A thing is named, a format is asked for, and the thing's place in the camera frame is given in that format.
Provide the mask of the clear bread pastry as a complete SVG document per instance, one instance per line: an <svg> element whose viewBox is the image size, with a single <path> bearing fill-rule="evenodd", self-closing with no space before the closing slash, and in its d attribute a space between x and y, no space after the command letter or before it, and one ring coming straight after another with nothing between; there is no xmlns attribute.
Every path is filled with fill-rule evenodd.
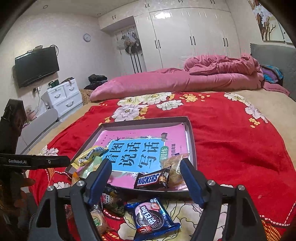
<svg viewBox="0 0 296 241"><path fill-rule="evenodd" d="M93 206L90 214L92 216L96 229L100 235L103 235L110 230L110 227L98 204Z"/></svg>

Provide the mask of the black green chips bag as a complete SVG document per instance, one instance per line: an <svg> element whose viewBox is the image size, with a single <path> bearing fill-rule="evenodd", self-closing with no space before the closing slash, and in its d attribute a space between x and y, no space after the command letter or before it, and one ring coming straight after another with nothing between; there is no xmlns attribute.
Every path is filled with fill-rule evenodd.
<svg viewBox="0 0 296 241"><path fill-rule="evenodd" d="M119 190L107 184L101 196L102 207L109 214L115 214L118 217L125 215L125 202Z"/></svg>

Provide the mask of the blue Oreo cookie pack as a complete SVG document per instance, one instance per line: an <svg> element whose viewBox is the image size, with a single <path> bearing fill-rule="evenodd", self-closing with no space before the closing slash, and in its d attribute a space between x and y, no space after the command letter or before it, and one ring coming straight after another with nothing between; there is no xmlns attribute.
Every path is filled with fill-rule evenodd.
<svg viewBox="0 0 296 241"><path fill-rule="evenodd" d="M128 203L125 209L132 215L135 224L134 240L152 240L181 227L179 223L173 222L159 198Z"/></svg>

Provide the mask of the orange yellow snack bag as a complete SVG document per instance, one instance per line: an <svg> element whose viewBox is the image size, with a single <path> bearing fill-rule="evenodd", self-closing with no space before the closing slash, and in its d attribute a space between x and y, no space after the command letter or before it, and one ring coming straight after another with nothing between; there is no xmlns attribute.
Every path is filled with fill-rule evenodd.
<svg viewBox="0 0 296 241"><path fill-rule="evenodd" d="M80 181L80 177L79 177L79 175L76 172L74 172L72 174L72 183L71 183L71 186L74 186L78 181Z"/></svg>

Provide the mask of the light green snack packet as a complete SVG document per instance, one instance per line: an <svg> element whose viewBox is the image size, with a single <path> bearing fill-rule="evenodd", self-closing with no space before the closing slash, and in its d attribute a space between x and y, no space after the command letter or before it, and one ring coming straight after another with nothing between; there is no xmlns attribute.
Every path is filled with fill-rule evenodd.
<svg viewBox="0 0 296 241"><path fill-rule="evenodd" d="M96 156L93 161L84 166L78 173L78 176L82 179L86 179L91 172L96 171L102 163L102 157Z"/></svg>

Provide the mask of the yellow Alpenliebe candy bag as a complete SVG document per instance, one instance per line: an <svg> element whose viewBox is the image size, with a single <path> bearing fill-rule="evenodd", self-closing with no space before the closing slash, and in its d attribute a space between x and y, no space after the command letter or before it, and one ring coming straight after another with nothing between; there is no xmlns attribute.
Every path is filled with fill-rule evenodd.
<svg viewBox="0 0 296 241"><path fill-rule="evenodd" d="M97 156L104 154L107 148L102 146L93 146L90 149L80 154L72 163L71 166L75 169L79 169L92 162Z"/></svg>

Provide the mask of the clear bag brown snack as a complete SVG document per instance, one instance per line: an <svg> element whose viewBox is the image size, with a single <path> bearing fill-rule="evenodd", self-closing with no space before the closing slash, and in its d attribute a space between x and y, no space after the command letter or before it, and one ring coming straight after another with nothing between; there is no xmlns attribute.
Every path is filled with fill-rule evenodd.
<svg viewBox="0 0 296 241"><path fill-rule="evenodd" d="M162 169L170 168L168 180L168 187L170 190L180 191L187 189L187 185L185 184L185 181L181 174L180 163L182 159L188 157L189 154L179 154L160 161Z"/></svg>

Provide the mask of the grey shallow box tray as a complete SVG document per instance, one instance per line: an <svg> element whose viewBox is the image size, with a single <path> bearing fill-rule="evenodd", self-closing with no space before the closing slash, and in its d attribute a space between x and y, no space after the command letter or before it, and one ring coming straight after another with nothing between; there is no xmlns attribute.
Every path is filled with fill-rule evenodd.
<svg viewBox="0 0 296 241"><path fill-rule="evenodd" d="M160 161L189 154L196 166L196 150L191 123L186 116L151 118L105 123L86 140L74 157L93 146L107 148L104 156L112 162L109 184L128 196L146 195L188 198L188 190L138 190L133 185L138 173L161 169Z"/></svg>

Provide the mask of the Snickers bar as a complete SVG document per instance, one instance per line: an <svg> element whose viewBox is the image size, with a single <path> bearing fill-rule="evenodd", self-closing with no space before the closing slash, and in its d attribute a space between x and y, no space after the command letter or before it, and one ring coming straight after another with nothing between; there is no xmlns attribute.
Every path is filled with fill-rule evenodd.
<svg viewBox="0 0 296 241"><path fill-rule="evenodd" d="M169 174L170 167L148 174L138 173L133 188L141 190L168 189Z"/></svg>

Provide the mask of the grey bench sofa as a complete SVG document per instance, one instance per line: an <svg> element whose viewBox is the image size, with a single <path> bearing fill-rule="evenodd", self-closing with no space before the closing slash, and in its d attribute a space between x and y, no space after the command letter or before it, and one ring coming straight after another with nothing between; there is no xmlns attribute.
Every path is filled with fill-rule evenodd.
<svg viewBox="0 0 296 241"><path fill-rule="evenodd" d="M22 129L18 139L16 154L26 155L46 135L60 125L58 112L49 109Z"/></svg>

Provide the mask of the pink blue Chinese book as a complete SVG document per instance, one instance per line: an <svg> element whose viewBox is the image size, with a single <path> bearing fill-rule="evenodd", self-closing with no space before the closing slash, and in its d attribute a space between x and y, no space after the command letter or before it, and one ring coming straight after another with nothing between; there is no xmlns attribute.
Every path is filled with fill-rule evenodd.
<svg viewBox="0 0 296 241"><path fill-rule="evenodd" d="M172 191L186 189L179 175L179 163L188 158L196 164L190 122L172 118L132 120L100 126L80 148L71 164L80 178L86 178L103 159L112 163L109 184L132 190L137 175L150 174L167 166L174 170Z"/></svg>

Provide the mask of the dark clothes pile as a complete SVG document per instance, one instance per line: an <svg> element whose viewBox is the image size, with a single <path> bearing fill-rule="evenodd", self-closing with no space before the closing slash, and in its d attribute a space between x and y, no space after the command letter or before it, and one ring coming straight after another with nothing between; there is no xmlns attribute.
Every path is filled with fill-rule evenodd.
<svg viewBox="0 0 296 241"><path fill-rule="evenodd" d="M84 89L85 90L95 90L97 87L99 87L107 82L107 77L104 75L92 74L88 77L88 80L89 80L90 84L87 85Z"/></svg>

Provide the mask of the purple teal clothing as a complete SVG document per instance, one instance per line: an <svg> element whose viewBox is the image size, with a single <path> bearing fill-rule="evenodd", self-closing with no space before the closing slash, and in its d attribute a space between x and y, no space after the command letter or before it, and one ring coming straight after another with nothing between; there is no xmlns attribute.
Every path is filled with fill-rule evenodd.
<svg viewBox="0 0 296 241"><path fill-rule="evenodd" d="M261 65L261 68L266 82L283 85L284 75L279 68L271 65Z"/></svg>

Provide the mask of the round wall clock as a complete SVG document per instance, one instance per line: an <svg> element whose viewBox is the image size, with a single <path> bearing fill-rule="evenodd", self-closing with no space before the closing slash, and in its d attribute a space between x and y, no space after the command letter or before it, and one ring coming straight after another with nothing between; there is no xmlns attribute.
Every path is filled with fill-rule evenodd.
<svg viewBox="0 0 296 241"><path fill-rule="evenodd" d="M83 35L83 40L87 43L89 43L91 41L91 36L88 33L85 33Z"/></svg>

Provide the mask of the flower wall painting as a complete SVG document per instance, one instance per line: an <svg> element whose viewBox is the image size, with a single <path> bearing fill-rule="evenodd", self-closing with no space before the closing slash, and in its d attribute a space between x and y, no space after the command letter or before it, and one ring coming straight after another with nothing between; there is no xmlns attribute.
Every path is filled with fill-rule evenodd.
<svg viewBox="0 0 296 241"><path fill-rule="evenodd" d="M257 20L260 35L264 42L284 42L292 44L287 32L275 18L259 1L248 1Z"/></svg>

